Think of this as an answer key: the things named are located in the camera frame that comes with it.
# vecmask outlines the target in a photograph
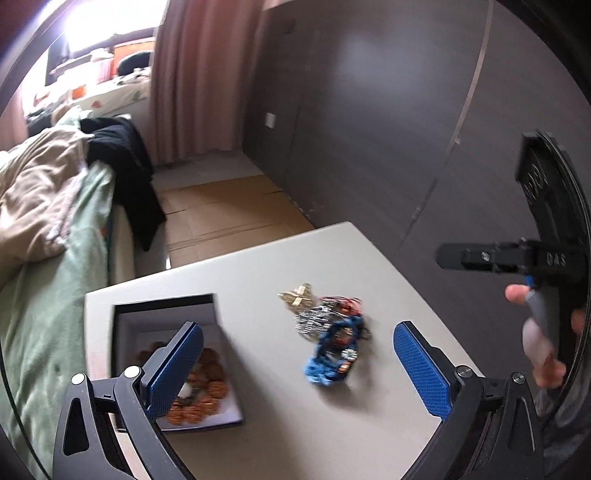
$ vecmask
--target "beige blanket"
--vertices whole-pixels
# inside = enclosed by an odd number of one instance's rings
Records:
[[[66,249],[91,137],[53,127],[0,155],[0,288],[23,263]]]

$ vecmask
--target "finger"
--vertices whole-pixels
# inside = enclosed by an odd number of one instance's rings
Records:
[[[583,325],[585,323],[585,312],[584,310],[573,310],[573,314],[570,316],[570,326],[573,328],[573,332],[577,335],[583,333]]]
[[[505,298],[511,303],[525,305],[525,296],[530,292],[527,285],[509,285],[505,289]]]
[[[558,388],[564,381],[566,375],[566,365],[556,359],[552,359],[542,368],[535,369],[535,383],[540,388]]]

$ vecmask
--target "table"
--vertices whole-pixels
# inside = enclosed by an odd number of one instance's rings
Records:
[[[318,296],[364,302],[373,338],[337,387],[308,383],[302,369],[314,345],[295,332],[277,297],[303,282]],[[114,304],[207,293],[217,294],[245,422],[168,436],[202,480],[400,479],[439,423],[392,350],[392,331],[403,320],[455,365],[480,374],[404,277],[351,223],[341,223],[88,294],[90,378],[109,376]],[[134,474],[148,478],[129,439],[119,438]]]

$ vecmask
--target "silver screw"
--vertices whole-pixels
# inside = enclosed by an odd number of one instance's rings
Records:
[[[524,375],[520,374],[519,372],[515,372],[513,374],[513,382],[518,383],[519,385],[524,384],[525,383]]]
[[[86,378],[85,374],[76,374],[72,377],[72,383],[74,385],[80,385]]]
[[[139,369],[139,367],[136,367],[135,365],[132,365],[131,367],[127,367],[125,369],[125,372],[123,372],[123,374],[127,377],[127,378],[135,378],[139,375],[139,372],[141,370]]]
[[[470,367],[467,367],[466,365],[460,365],[459,367],[457,367],[456,372],[462,378],[470,378],[474,374],[472,369]]]

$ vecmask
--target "light switch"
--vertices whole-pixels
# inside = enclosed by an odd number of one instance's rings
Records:
[[[269,128],[275,128],[275,115],[267,112],[265,115],[265,126]]]

